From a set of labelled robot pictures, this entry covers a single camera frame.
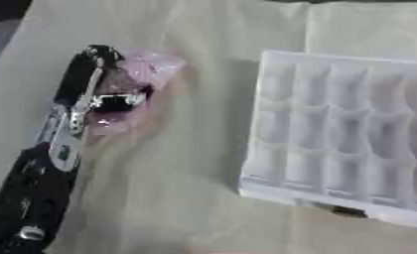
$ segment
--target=white cloth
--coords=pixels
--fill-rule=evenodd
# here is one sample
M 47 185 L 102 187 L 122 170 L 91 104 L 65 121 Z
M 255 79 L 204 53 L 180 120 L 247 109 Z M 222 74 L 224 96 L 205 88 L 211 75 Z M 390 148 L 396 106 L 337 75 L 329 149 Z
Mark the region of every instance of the white cloth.
M 88 150 L 52 253 L 417 253 L 417 229 L 234 191 L 261 50 L 417 60 L 417 4 L 35 0 L 0 58 L 0 184 L 87 44 L 188 66 L 155 128 Z

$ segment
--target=white fabric surface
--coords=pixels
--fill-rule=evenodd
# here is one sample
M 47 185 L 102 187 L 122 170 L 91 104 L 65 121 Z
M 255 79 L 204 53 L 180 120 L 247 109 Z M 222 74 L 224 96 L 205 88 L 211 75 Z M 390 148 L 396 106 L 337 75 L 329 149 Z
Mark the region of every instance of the white fabric surface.
M 234 191 L 261 50 L 417 60 L 417 4 L 35 0 L 0 58 L 0 182 L 91 43 L 188 67 L 160 120 L 87 151 L 52 253 L 417 253 L 417 229 Z

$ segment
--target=robotic hand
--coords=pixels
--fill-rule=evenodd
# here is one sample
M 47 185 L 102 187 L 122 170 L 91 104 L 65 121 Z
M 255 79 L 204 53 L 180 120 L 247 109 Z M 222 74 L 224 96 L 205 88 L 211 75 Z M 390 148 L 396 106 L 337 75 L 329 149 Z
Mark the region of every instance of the robotic hand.
M 22 152 L 0 190 L 0 254 L 40 254 L 56 238 L 80 165 L 87 114 L 142 102 L 123 94 L 103 100 L 94 95 L 123 59 L 99 45 L 72 59 L 36 145 Z M 145 93 L 140 95 L 148 99 L 151 90 Z

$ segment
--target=white plastic tray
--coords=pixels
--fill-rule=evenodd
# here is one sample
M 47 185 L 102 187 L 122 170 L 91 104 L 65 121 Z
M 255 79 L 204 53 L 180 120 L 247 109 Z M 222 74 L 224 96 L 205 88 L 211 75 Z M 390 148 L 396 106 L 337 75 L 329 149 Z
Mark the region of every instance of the white plastic tray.
M 239 189 L 417 218 L 417 63 L 264 52 Z

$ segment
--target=pink plastic bag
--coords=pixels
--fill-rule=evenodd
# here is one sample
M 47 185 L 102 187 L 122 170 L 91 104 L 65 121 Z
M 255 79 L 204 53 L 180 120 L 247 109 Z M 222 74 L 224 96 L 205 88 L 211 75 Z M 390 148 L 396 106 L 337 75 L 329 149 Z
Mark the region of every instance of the pink plastic bag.
M 164 89 L 176 73 L 184 66 L 184 61 L 154 52 L 133 53 L 117 64 L 102 81 L 96 95 L 128 94 L 131 100 L 140 102 L 134 108 L 122 112 L 91 113 L 91 139 L 115 133 L 128 132 L 141 123 L 149 114 L 150 96 Z

